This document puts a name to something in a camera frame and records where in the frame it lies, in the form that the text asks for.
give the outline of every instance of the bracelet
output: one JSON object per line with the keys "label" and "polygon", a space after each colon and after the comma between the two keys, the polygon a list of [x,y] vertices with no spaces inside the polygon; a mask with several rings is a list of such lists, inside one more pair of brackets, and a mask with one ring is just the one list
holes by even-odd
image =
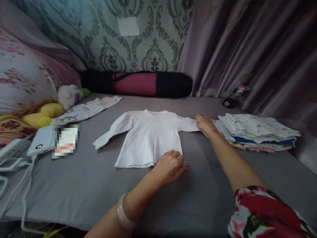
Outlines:
{"label": "bracelet", "polygon": [[118,220],[119,224],[127,231],[133,231],[136,226],[137,222],[136,221],[131,221],[124,213],[123,210],[123,199],[126,196],[127,193],[124,193],[121,195],[121,197],[118,200]]}

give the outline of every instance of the white plush toy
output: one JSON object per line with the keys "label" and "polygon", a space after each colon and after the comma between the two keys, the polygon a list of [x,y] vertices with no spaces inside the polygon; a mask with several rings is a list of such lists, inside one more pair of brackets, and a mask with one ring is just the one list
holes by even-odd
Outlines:
{"label": "white plush toy", "polygon": [[83,91],[76,85],[63,85],[58,89],[57,101],[63,105],[63,109],[68,111],[75,104],[84,98]]}

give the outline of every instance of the yellow plush toy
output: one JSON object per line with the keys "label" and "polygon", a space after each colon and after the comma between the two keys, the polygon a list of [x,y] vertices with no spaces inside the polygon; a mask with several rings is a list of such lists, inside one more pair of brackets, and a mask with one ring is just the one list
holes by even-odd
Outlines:
{"label": "yellow plush toy", "polygon": [[53,118],[57,118],[65,113],[63,105],[59,103],[48,103],[42,106],[38,113],[29,114],[22,117],[30,126],[39,129],[48,126]]}

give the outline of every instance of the light switch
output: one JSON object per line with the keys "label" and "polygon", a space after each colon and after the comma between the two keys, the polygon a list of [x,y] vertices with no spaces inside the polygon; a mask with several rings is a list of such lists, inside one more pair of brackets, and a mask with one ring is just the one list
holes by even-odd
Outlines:
{"label": "light switch", "polygon": [[132,18],[117,18],[119,31],[121,36],[139,35],[138,19]]}

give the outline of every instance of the floral pillow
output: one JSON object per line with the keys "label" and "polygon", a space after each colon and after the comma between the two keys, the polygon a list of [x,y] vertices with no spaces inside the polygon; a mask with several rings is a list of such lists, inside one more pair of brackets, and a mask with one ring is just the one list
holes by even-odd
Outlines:
{"label": "floral pillow", "polygon": [[40,57],[0,28],[0,116],[37,112],[42,105],[57,101],[61,85]]}

